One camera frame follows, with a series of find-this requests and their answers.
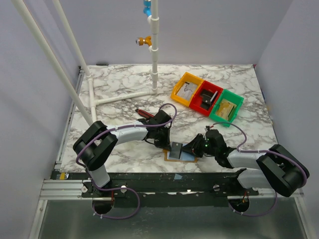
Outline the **mustard yellow card holder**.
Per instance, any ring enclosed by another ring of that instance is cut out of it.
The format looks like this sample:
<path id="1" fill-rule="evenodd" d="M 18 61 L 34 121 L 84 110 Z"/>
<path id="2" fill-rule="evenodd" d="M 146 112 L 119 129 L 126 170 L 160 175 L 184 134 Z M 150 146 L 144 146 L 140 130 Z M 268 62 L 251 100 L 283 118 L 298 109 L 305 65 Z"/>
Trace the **mustard yellow card holder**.
<path id="1" fill-rule="evenodd" d="M 171 159 L 169 158 L 169 153 L 170 151 L 168 150 L 163 150 L 164 152 L 164 160 L 165 161 L 170 161 L 170 162 L 183 162 L 183 163 L 196 163 L 197 162 L 197 158 L 189 153 L 183 152 L 181 151 L 181 155 L 180 155 L 180 159 L 176 160 L 176 159 Z"/>

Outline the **black credit card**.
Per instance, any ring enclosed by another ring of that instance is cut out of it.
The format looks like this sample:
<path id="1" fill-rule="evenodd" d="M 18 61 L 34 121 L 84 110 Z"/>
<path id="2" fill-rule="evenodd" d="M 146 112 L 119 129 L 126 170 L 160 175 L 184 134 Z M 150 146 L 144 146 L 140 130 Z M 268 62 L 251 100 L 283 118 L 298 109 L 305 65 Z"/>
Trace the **black credit card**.
<path id="1" fill-rule="evenodd" d="M 171 143 L 171 150 L 169 153 L 169 158 L 179 160 L 182 147 L 183 147 L 182 143 L 172 142 Z"/>

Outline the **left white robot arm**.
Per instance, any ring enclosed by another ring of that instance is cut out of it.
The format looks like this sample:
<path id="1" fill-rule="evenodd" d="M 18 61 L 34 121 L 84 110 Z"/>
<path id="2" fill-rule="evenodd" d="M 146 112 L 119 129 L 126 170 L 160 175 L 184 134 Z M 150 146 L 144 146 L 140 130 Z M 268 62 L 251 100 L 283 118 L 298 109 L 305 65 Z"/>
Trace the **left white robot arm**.
<path id="1" fill-rule="evenodd" d="M 163 110 L 148 119 L 138 119 L 132 125 L 107 127 L 99 120 L 73 144 L 73 150 L 97 187 L 103 188 L 110 182 L 104 164 L 116 145 L 152 139 L 156 148 L 170 149 L 171 121 Z"/>

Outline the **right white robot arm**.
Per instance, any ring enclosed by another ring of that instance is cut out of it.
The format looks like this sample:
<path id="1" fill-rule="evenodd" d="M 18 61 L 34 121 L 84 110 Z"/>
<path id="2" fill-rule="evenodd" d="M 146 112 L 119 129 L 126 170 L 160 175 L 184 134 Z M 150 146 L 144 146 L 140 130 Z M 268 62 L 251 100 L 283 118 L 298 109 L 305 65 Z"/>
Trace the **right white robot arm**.
<path id="1" fill-rule="evenodd" d="M 310 176 L 307 168 L 282 145 L 275 144 L 265 151 L 239 151 L 227 146 L 216 129 L 198 134 L 181 150 L 198 158 L 212 156 L 225 168 L 244 168 L 237 177 L 242 188 L 272 188 L 284 197 L 303 187 Z"/>

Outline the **gold cards in green bin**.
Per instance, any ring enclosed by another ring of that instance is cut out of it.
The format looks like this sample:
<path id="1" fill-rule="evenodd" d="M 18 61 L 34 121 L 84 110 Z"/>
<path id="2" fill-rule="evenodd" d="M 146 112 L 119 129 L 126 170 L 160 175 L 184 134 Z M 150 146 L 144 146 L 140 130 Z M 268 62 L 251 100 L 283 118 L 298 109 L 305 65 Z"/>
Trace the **gold cards in green bin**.
<path id="1" fill-rule="evenodd" d="M 224 120 L 229 120 L 232 117 L 236 107 L 236 104 L 223 99 L 219 104 L 219 109 L 217 110 L 216 115 Z"/>

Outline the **cards in yellow bin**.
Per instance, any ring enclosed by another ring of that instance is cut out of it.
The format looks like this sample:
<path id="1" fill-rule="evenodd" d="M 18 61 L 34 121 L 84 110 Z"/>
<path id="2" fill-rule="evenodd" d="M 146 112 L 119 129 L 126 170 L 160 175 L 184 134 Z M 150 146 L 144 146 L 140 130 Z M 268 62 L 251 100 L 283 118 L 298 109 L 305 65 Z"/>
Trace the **cards in yellow bin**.
<path id="1" fill-rule="evenodd" d="M 196 88 L 197 88 L 197 84 L 194 84 L 192 82 L 184 82 L 184 84 L 179 89 L 176 95 L 187 101 L 190 101 L 191 96 L 195 92 Z"/>

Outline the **red black utility knife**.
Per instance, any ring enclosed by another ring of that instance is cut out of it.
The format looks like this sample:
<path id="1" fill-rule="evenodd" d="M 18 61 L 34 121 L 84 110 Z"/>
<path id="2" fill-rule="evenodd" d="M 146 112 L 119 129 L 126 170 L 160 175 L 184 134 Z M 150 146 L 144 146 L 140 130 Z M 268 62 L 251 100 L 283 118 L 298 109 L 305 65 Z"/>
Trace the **red black utility knife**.
<path id="1" fill-rule="evenodd" d="M 152 114 L 150 114 L 150 113 L 148 113 L 146 111 L 140 110 L 140 109 L 135 109 L 135 112 L 138 115 L 140 115 L 141 117 L 146 118 L 146 119 L 154 117 L 154 115 L 152 115 Z"/>

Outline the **green plastic bin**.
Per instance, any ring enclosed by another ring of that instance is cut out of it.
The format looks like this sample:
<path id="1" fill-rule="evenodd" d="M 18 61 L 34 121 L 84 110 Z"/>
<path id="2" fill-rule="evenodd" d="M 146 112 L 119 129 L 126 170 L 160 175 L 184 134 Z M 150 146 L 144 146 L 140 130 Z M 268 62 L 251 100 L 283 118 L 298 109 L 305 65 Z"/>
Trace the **green plastic bin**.
<path id="1" fill-rule="evenodd" d="M 236 118 L 244 98 L 224 89 L 214 105 L 209 118 L 215 122 L 221 122 L 224 127 L 230 127 L 230 123 Z"/>

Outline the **black items in red bin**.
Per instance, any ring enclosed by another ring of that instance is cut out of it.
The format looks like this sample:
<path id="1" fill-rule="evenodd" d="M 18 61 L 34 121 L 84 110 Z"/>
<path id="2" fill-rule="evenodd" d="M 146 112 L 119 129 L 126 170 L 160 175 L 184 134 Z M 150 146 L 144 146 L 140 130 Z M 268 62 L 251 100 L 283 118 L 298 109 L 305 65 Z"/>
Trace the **black items in red bin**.
<path id="1" fill-rule="evenodd" d="M 208 90 L 202 90 L 200 93 L 200 96 L 202 97 L 200 107 L 205 110 L 209 110 L 217 96 L 217 93 L 218 91 L 211 92 Z"/>

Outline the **red plastic bin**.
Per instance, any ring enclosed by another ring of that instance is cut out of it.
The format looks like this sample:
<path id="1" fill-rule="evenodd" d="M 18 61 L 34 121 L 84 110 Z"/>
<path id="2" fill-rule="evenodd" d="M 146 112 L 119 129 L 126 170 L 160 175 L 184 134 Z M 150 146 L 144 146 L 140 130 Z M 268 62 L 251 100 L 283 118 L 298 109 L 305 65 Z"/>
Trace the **red plastic bin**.
<path id="1" fill-rule="evenodd" d="M 192 97 L 189 107 L 208 117 L 222 92 L 223 88 L 208 81 L 203 81 Z"/>

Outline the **yellow plastic bin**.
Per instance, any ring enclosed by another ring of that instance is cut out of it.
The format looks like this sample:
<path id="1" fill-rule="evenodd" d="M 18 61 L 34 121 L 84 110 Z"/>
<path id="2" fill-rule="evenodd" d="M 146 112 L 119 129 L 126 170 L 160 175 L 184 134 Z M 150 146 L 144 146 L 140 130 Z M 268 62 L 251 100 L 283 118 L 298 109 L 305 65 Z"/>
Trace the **yellow plastic bin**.
<path id="1" fill-rule="evenodd" d="M 202 78 L 199 78 L 189 72 L 185 72 L 174 86 L 170 97 L 172 100 L 188 107 L 193 96 L 203 82 L 204 80 Z"/>

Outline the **black mounting rail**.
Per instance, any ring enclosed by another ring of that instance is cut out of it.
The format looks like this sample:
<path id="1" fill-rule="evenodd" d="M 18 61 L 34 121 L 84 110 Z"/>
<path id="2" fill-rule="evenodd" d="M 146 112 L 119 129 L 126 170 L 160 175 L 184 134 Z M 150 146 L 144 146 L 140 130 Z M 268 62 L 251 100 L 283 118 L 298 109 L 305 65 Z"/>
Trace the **black mounting rail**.
<path id="1" fill-rule="evenodd" d="M 107 192 L 93 186 L 83 173 L 67 180 L 46 180 L 41 196 L 53 200 L 91 201 L 99 209 L 140 207 L 226 207 L 228 197 L 257 196 L 231 173 L 110 173 Z"/>

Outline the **white PVC pipe frame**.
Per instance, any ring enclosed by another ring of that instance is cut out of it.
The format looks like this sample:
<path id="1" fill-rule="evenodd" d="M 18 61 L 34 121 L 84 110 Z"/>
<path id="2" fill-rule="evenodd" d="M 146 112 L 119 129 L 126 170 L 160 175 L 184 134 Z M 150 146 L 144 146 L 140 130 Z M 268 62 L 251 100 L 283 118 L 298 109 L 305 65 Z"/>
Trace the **white PVC pipe frame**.
<path id="1" fill-rule="evenodd" d="M 152 14 L 148 17 L 148 23 L 150 24 L 151 31 L 152 31 L 152 46 L 148 46 L 148 49 L 152 55 L 152 68 L 150 69 L 150 75 L 152 78 L 152 89 L 148 91 L 141 91 L 137 93 L 130 93 L 123 96 L 117 97 L 110 97 L 101 100 L 95 99 L 94 96 L 94 83 L 93 77 L 90 73 L 87 64 L 84 60 L 84 57 L 81 53 L 81 50 L 78 46 L 78 43 L 75 39 L 75 36 L 72 32 L 70 24 L 67 20 L 67 17 L 64 13 L 62 5 L 60 1 L 55 0 L 53 2 L 60 20 L 63 23 L 63 26 L 66 30 L 66 33 L 71 41 L 72 46 L 74 47 L 75 53 L 80 61 L 80 65 L 85 72 L 88 80 L 88 87 L 89 87 L 89 107 L 90 113 L 84 107 L 82 101 L 80 100 L 79 96 L 77 95 L 75 89 L 73 88 L 72 84 L 70 83 L 65 71 L 63 70 L 61 64 L 59 63 L 56 55 L 54 54 L 51 46 L 49 45 L 48 41 L 46 40 L 45 36 L 43 35 L 41 29 L 39 28 L 37 22 L 33 18 L 31 12 L 29 11 L 28 7 L 26 6 L 25 2 L 22 0 L 13 0 L 12 4 L 15 9 L 18 11 L 19 15 L 22 17 L 23 21 L 27 25 L 28 29 L 30 30 L 31 34 L 37 41 L 38 45 L 44 52 L 45 56 L 49 60 L 50 64 L 52 65 L 55 73 L 58 75 L 60 81 L 63 83 L 64 87 L 68 91 L 71 99 L 73 100 L 75 106 L 78 108 L 79 112 L 85 119 L 88 125 L 92 125 L 94 121 L 97 120 L 96 116 L 96 106 L 117 102 L 125 99 L 132 99 L 141 96 L 147 96 L 156 94 L 158 92 L 158 51 L 159 51 L 159 44 L 158 44 L 158 34 L 159 34 L 159 7 L 158 1 L 152 0 L 151 1 L 151 12 Z"/>

